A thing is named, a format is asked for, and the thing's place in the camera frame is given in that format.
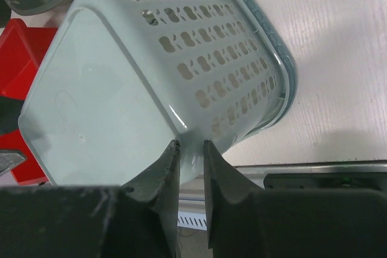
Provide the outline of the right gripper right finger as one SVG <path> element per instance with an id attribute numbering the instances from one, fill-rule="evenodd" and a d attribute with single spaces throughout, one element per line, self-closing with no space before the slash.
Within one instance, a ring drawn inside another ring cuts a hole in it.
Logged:
<path id="1" fill-rule="evenodd" d="M 208 246 L 214 257 L 385 257 L 386 193 L 265 189 L 204 143 Z"/>

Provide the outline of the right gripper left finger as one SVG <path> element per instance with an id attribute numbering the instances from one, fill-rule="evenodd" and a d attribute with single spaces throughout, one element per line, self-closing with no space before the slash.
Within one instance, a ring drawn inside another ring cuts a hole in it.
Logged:
<path id="1" fill-rule="evenodd" d="M 121 186 L 1 189 L 2 257 L 178 257 L 180 144 Z"/>

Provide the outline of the teal perforated plastic basket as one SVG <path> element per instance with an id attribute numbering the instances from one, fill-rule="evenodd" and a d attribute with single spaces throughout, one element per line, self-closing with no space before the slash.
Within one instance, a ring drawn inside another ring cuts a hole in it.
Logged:
<path id="1" fill-rule="evenodd" d="M 19 130 L 53 185 L 122 185 L 180 142 L 180 182 L 279 122 L 293 58 L 255 0 L 74 0 Z"/>

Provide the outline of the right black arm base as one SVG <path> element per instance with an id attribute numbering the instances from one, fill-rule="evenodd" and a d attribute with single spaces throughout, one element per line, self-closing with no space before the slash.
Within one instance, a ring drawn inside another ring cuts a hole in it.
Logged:
<path id="1" fill-rule="evenodd" d="M 265 189 L 371 189 L 386 193 L 386 173 L 276 173 Z"/>

